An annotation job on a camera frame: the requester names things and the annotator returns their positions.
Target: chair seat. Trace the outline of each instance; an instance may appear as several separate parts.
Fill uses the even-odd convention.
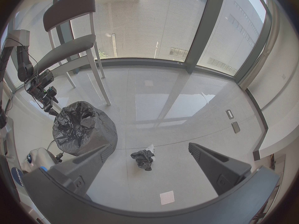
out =
[[[66,42],[53,50],[49,51],[37,64],[39,73],[48,69],[50,66],[60,62],[72,55],[86,51],[95,44],[95,35],[85,35],[69,42]],[[34,66],[34,72],[37,71],[37,65]]]

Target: chair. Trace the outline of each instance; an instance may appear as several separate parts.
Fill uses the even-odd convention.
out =
[[[80,67],[85,64],[90,64],[92,72],[95,76],[96,82],[107,102],[107,105],[111,105],[105,88],[102,84],[101,78],[99,76],[94,57],[92,56],[91,48],[94,47],[95,53],[97,56],[97,60],[99,63],[99,67],[102,73],[102,77],[104,78],[104,71],[102,67],[102,63],[100,60],[96,36],[95,36],[95,27],[93,22],[93,13],[95,12],[95,0],[59,0],[54,3],[51,7],[47,9],[43,16],[43,23],[45,31],[49,34],[49,39],[51,43],[52,50],[48,52],[34,67],[34,72],[38,73],[48,69],[50,66],[58,63],[61,67],[61,70],[70,71],[77,67]],[[70,21],[76,17],[80,17],[83,15],[89,14],[90,18],[90,28],[91,34],[85,35],[64,44],[61,44],[58,47],[54,47],[53,38],[51,34],[51,30],[56,26]],[[86,55],[79,57],[75,60],[67,62],[65,64],[61,64],[61,61],[70,57],[72,55],[78,54],[80,52],[86,51]],[[73,80],[69,76],[68,72],[65,73],[66,77],[75,88],[75,84]]]

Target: blue lens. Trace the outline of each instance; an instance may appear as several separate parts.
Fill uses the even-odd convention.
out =
[[[31,161],[32,161],[32,159],[31,159],[31,154],[28,154],[28,155],[27,155],[27,161],[28,161],[28,163],[31,163]]]

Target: crumpled black plastic bag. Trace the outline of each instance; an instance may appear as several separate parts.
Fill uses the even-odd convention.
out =
[[[118,140],[114,122],[85,101],[62,108],[52,133],[58,148],[75,156],[104,144],[111,144],[114,151]]]
[[[136,153],[132,153],[131,157],[132,159],[136,159],[136,163],[138,167],[144,169],[145,171],[151,171],[151,165],[153,162],[154,154],[150,150],[140,150]]]

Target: tiled floor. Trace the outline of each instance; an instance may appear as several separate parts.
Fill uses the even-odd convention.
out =
[[[118,144],[88,190],[94,202],[134,211],[167,211],[190,207],[217,197],[188,152],[198,143],[256,168],[252,151],[263,126],[247,94],[231,80],[183,69],[158,67],[104,68],[102,79],[111,101],[107,106],[90,69],[74,75],[73,88],[65,77],[51,85],[64,107],[84,100],[103,110],[115,123]],[[234,119],[225,110],[230,109]],[[14,119],[17,153],[47,148],[53,140],[54,117],[19,92],[9,116]],[[231,123],[237,121],[237,134]],[[138,168],[130,154],[153,144],[152,171]],[[55,155],[55,143],[49,148]],[[65,154],[63,160],[71,158]],[[173,203],[161,205],[160,193],[174,192]]]

